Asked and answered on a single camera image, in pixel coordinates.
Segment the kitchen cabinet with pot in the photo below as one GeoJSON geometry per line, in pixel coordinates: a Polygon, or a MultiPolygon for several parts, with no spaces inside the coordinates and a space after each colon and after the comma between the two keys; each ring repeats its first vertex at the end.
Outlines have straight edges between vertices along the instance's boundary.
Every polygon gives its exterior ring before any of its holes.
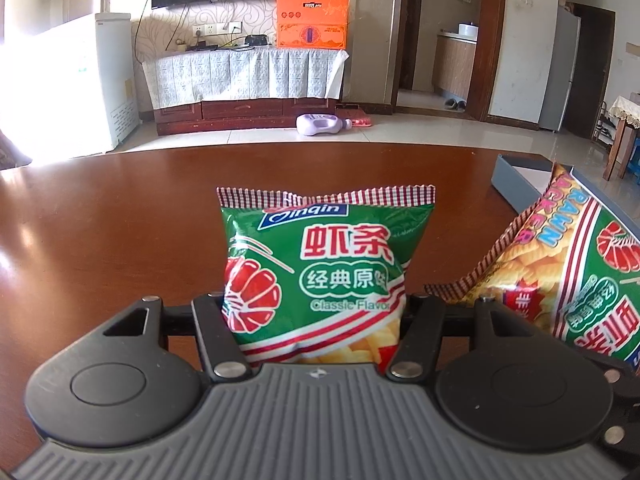
{"type": "Polygon", "coordinates": [[[437,35],[432,86],[436,93],[469,99],[475,61],[477,38],[457,32],[440,32],[437,35]]]}

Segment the green prawn cracker bag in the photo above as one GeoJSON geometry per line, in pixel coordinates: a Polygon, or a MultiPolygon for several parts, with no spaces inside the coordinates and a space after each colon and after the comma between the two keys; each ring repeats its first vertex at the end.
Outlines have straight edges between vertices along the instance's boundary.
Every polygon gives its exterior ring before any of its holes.
{"type": "Polygon", "coordinates": [[[316,196],[218,188],[217,197],[228,246],[221,315],[248,364],[385,370],[434,186],[316,196]]]}
{"type": "Polygon", "coordinates": [[[562,341],[639,368],[639,239],[568,170],[516,217],[460,280],[426,292],[488,297],[562,341]]]}

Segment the white purple detergent bottle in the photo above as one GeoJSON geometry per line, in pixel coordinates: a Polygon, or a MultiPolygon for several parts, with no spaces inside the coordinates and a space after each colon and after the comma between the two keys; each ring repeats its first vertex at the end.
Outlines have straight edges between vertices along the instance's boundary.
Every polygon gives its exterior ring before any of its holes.
{"type": "Polygon", "coordinates": [[[303,114],[296,118],[296,130],[302,136],[319,134],[337,134],[350,130],[354,123],[351,119],[342,119],[330,114],[303,114]]]}

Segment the silver refrigerator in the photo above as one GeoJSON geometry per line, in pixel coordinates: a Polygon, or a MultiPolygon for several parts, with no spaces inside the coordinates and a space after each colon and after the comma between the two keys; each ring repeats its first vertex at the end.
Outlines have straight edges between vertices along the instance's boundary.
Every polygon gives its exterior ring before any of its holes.
{"type": "Polygon", "coordinates": [[[552,59],[538,126],[558,132],[567,107],[577,58],[580,18],[558,7],[552,59]]]}

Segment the white chest freezer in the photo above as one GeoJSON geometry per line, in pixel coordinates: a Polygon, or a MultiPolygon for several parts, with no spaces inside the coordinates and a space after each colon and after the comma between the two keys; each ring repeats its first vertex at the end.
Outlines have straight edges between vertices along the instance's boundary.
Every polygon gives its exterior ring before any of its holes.
{"type": "Polygon", "coordinates": [[[108,153],[140,124],[130,14],[76,18],[18,53],[18,140],[35,162],[108,153]]]}

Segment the lace table cloth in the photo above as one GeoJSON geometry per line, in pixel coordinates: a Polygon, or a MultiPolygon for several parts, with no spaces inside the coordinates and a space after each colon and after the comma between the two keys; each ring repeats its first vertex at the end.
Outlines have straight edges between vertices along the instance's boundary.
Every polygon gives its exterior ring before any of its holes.
{"type": "Polygon", "coordinates": [[[624,96],[618,96],[615,99],[608,109],[608,114],[626,122],[631,128],[636,130],[640,128],[640,105],[624,96]]]}

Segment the red wooden TV cabinet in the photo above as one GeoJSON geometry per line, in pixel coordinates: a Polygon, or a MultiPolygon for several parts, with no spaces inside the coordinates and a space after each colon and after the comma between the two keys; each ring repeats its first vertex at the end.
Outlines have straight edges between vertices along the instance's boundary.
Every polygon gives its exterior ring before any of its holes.
{"type": "Polygon", "coordinates": [[[303,114],[331,114],[337,100],[317,98],[254,99],[204,101],[154,110],[160,136],[172,134],[240,130],[293,128],[303,114]]]}

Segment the black set-top box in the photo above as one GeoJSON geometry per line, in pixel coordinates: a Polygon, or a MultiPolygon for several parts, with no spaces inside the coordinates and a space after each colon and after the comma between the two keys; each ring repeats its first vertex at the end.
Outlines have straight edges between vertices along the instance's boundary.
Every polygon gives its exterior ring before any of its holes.
{"type": "Polygon", "coordinates": [[[247,35],[244,38],[244,44],[247,47],[267,47],[269,38],[267,35],[247,35]]]}

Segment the orange cardboard gift box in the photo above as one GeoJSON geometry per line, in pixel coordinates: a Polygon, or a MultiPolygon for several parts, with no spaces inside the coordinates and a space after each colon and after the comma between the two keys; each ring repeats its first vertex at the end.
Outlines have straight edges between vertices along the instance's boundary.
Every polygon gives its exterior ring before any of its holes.
{"type": "Polygon", "coordinates": [[[279,48],[345,50],[349,0],[277,0],[279,48]]]}

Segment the white blue patterned cloth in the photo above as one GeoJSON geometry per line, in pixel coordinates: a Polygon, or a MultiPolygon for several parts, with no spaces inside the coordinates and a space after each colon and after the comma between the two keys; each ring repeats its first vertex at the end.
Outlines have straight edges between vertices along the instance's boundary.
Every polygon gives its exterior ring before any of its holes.
{"type": "Polygon", "coordinates": [[[344,50],[254,47],[186,51],[145,62],[156,110],[201,102],[332,99],[341,95],[344,50]]]}

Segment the wooden dining table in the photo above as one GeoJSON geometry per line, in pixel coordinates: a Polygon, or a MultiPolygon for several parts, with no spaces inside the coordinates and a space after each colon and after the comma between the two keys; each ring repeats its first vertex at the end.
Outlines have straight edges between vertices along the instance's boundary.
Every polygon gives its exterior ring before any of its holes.
{"type": "Polygon", "coordinates": [[[617,170],[617,175],[621,179],[626,176],[628,162],[631,161],[636,139],[637,128],[634,128],[631,122],[620,119],[617,124],[614,143],[608,152],[608,161],[603,171],[603,179],[605,181],[611,180],[614,170],[617,170]]]}

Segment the pair of slippers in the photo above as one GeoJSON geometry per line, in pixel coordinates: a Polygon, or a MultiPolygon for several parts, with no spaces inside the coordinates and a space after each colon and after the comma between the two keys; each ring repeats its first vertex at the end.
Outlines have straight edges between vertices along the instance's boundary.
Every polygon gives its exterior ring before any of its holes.
{"type": "Polygon", "coordinates": [[[466,110],[465,100],[448,99],[445,102],[447,110],[454,110],[455,112],[464,112],[466,110]]]}

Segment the grey shallow box tray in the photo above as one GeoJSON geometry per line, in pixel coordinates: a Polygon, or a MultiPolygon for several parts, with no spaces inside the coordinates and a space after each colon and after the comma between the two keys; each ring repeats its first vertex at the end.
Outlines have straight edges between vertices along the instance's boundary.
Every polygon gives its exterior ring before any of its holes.
{"type": "MultiPolygon", "coordinates": [[[[492,186],[502,195],[506,202],[521,214],[530,205],[541,198],[552,177],[551,160],[541,158],[527,158],[523,155],[499,154],[496,160],[494,172],[491,176],[492,186]]],[[[584,174],[574,166],[566,166],[566,169],[588,190],[594,197],[623,221],[624,226],[635,236],[639,235],[639,221],[631,218],[626,211],[600,190],[584,174]]]]}

